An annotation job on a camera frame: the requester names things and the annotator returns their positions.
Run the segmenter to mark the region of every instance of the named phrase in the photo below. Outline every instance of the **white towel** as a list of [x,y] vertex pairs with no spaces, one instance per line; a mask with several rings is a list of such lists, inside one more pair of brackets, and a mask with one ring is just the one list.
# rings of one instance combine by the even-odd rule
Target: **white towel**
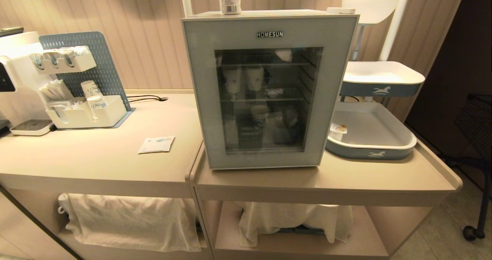
[[192,199],[63,193],[66,228],[87,245],[152,251],[201,251]]
[[347,241],[353,220],[352,207],[324,204],[236,202],[244,209],[239,222],[241,247],[255,247],[258,234],[273,234],[281,228],[304,225],[325,231],[328,242]]

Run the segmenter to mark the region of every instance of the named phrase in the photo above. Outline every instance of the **mini fridge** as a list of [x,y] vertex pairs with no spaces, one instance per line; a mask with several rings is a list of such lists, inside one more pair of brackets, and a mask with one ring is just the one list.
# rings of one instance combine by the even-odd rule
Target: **mini fridge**
[[212,169],[319,165],[358,19],[315,10],[183,18]]

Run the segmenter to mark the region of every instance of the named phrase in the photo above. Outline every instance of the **white tray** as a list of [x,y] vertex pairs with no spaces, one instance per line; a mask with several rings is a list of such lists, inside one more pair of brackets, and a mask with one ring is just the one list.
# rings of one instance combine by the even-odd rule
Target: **white tray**
[[356,159],[402,159],[417,139],[388,109],[376,102],[337,102],[332,123],[346,125],[341,141],[328,137],[331,153]]
[[398,62],[348,62],[341,95],[409,97],[425,77]]

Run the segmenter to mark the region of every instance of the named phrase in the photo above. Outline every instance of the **blue pegboard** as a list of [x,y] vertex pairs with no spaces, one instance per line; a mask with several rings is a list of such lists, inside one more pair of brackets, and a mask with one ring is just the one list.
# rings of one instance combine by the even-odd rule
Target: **blue pegboard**
[[93,80],[103,95],[120,95],[127,111],[131,111],[118,72],[109,53],[108,45],[101,32],[79,32],[39,36],[43,49],[88,46],[94,56],[96,67],[84,72],[60,73],[58,79],[63,79],[75,97],[83,97],[84,92],[80,83]]

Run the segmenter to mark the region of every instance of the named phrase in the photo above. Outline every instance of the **striped wall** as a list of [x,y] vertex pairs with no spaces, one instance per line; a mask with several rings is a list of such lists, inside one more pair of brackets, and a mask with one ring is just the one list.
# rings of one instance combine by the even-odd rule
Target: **striped wall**
[[[460,0],[409,0],[389,60],[427,73]],[[192,0],[194,13],[218,10],[218,0]],[[243,0],[244,10],[318,9],[341,0]],[[0,0],[0,28],[23,26],[39,34],[97,30],[107,39],[125,88],[192,88],[181,30],[181,0]],[[367,27],[359,60],[377,60],[390,18]],[[413,98],[392,99],[404,119]]]

